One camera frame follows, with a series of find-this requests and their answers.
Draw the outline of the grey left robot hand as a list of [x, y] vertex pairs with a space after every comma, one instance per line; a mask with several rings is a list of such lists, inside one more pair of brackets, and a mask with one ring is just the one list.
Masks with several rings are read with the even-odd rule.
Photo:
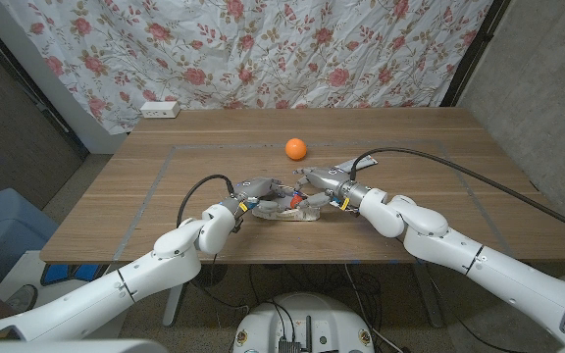
[[245, 213], [248, 210], [258, 209], [264, 213], [275, 213], [283, 207], [272, 201], [275, 195], [283, 195], [283, 184], [280, 180], [271, 177], [255, 177], [244, 180], [234, 187], [233, 194], [221, 202], [221, 205], [231, 212]]

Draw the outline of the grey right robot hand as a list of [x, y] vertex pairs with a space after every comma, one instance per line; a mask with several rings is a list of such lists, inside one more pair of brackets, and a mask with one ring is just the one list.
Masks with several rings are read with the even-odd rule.
[[362, 199], [370, 191], [370, 187], [353, 180], [350, 173], [337, 168], [300, 168], [294, 171], [301, 178], [294, 186], [300, 191], [304, 185], [310, 184], [318, 192], [308, 196], [298, 204], [299, 208], [321, 208], [335, 203], [343, 211], [358, 209]]

